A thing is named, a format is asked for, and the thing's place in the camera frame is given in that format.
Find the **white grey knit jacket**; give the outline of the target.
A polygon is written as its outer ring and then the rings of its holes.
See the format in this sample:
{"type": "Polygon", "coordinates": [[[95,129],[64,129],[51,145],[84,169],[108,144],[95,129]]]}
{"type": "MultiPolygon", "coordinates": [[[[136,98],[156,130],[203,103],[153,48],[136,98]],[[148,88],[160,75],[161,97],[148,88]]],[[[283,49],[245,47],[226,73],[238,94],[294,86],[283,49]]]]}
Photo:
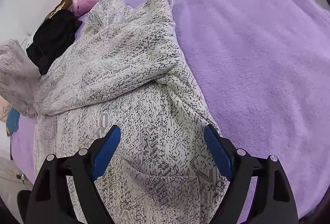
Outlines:
{"type": "Polygon", "coordinates": [[[48,154],[70,156],[120,127],[96,181],[116,223],[209,223],[228,186],[204,141],[214,119],[177,42],[172,6],[99,1],[45,75],[17,41],[1,44],[1,96],[36,120],[35,171],[48,154]]]}

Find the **black clothes pile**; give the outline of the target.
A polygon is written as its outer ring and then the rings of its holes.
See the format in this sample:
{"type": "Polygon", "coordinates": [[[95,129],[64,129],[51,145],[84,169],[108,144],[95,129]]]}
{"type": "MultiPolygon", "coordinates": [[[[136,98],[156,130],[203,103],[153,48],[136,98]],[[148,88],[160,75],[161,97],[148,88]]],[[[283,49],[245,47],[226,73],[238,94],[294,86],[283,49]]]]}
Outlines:
{"type": "Polygon", "coordinates": [[[75,33],[81,25],[82,22],[67,9],[59,10],[40,25],[26,53],[41,75],[45,75],[52,63],[74,43],[75,33]]]}

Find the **teal blue cloth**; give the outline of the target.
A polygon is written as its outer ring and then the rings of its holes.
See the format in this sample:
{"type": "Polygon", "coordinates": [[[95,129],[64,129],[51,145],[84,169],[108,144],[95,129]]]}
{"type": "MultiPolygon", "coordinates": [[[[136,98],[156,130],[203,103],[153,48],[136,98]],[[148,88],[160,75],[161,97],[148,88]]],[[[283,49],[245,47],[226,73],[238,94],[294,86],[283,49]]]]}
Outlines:
{"type": "Polygon", "coordinates": [[[14,132],[18,130],[19,119],[20,119],[20,113],[15,108],[12,107],[9,110],[6,120],[7,136],[11,136],[14,132]]]}

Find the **purple fleece bed sheet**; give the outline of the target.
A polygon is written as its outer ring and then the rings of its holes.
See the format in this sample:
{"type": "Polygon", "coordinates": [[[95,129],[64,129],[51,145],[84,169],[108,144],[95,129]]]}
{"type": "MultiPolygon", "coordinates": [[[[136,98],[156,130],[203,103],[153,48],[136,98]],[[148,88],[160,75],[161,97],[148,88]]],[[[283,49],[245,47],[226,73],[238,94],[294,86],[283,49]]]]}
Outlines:
{"type": "Polygon", "coordinates": [[[175,0],[173,16],[223,135],[277,154],[308,214],[329,187],[329,12],[314,0],[175,0]]]}

